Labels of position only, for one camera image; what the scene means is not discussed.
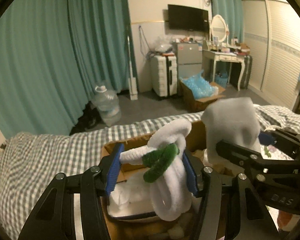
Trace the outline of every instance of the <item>blue bubble wrap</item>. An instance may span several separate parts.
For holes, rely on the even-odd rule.
[[[202,77],[203,71],[188,79],[180,80],[192,91],[194,99],[211,97],[216,92],[216,87],[212,87],[208,81]]]

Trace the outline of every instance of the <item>oval mirror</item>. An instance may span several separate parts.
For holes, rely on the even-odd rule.
[[[221,15],[215,15],[210,24],[212,37],[218,37],[219,42],[223,42],[227,35],[226,22]]]

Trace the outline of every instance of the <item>vanity table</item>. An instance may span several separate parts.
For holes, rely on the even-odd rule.
[[[202,62],[205,62],[204,58],[213,60],[212,82],[214,82],[214,77],[216,74],[216,63],[218,61],[230,62],[228,84],[229,84],[230,76],[231,76],[232,63],[233,62],[241,63],[241,71],[240,71],[240,75],[239,75],[239,79],[238,79],[238,91],[240,91],[241,79],[242,79],[242,76],[244,73],[244,68],[245,68],[245,63],[244,63],[245,56],[236,55],[234,53],[224,53],[224,52],[202,50],[202,57],[203,57]]]
[[[228,47],[229,46],[228,35],[229,35],[229,28],[225,20],[222,18],[221,15],[219,14],[215,15],[212,21],[210,22],[209,42],[211,43],[211,41],[213,41],[214,43],[217,44],[222,43],[225,47]],[[205,58],[213,60],[212,82],[214,82],[215,79],[216,63],[218,61],[230,62],[228,84],[230,81],[232,63],[233,62],[241,63],[241,71],[238,79],[238,91],[240,91],[241,79],[245,69],[245,63],[244,63],[245,56],[237,55],[235,53],[211,51],[210,46],[208,46],[208,43],[205,46],[205,48],[206,49],[202,50],[202,64],[205,64],[206,62]]]

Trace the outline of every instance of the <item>drawer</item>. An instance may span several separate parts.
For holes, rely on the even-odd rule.
[[[220,60],[229,60],[229,61],[231,61],[232,58],[233,58],[233,56],[228,56],[228,55],[220,55],[219,56]]]

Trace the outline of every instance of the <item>plastic bag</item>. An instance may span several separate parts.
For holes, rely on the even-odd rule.
[[[181,81],[192,91],[194,99],[211,97],[218,94],[218,88],[213,87],[202,77],[203,70],[188,79]]]
[[[158,37],[158,39],[154,43],[154,51],[159,51],[162,53],[172,51],[171,38]]]

